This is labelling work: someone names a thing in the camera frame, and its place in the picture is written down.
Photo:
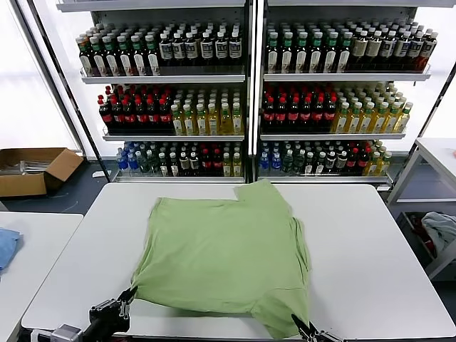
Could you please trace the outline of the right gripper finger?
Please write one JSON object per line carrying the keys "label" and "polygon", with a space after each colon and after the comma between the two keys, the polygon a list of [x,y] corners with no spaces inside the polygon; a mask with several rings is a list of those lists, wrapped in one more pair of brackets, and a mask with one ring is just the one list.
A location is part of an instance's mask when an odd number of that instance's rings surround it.
{"label": "right gripper finger", "polygon": [[296,315],[292,314],[291,318],[295,323],[299,334],[301,335],[304,341],[312,341],[313,338],[311,337],[312,330],[303,322],[301,321]]}
{"label": "right gripper finger", "polygon": [[328,331],[318,330],[312,323],[310,323],[310,328],[313,331],[313,339],[315,341],[323,342],[343,342],[342,338],[329,333]]}

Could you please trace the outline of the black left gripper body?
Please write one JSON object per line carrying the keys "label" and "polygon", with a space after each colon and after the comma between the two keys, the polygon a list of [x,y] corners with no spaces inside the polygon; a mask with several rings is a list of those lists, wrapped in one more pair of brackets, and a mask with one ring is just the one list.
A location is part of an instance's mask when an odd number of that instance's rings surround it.
{"label": "black left gripper body", "polygon": [[90,324],[83,332],[84,341],[108,341],[116,333],[126,333],[130,316],[120,316],[120,301],[110,299],[89,310]]}

